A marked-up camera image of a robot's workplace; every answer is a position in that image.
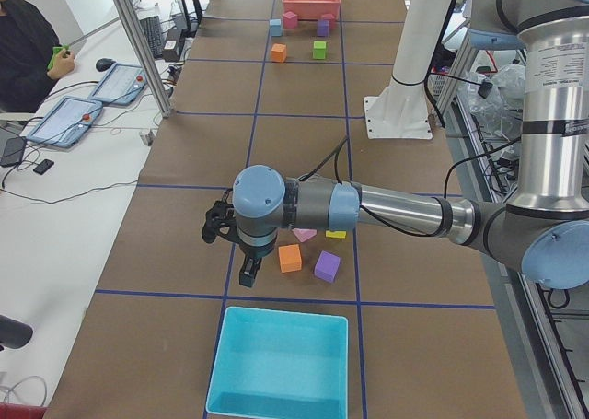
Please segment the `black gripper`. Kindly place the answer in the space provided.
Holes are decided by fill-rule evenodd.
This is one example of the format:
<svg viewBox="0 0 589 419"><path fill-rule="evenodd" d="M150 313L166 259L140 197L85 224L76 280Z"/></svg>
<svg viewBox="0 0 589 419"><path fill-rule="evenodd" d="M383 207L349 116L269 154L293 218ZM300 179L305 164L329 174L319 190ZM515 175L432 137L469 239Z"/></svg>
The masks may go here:
<svg viewBox="0 0 589 419"><path fill-rule="evenodd" d="M252 246L245 242L240 242L239 247L245 255L239 270L239 284L242 286L254 286L257 273L262 264L262 258L273 252L275 242L272 241L262 246Z"/></svg>

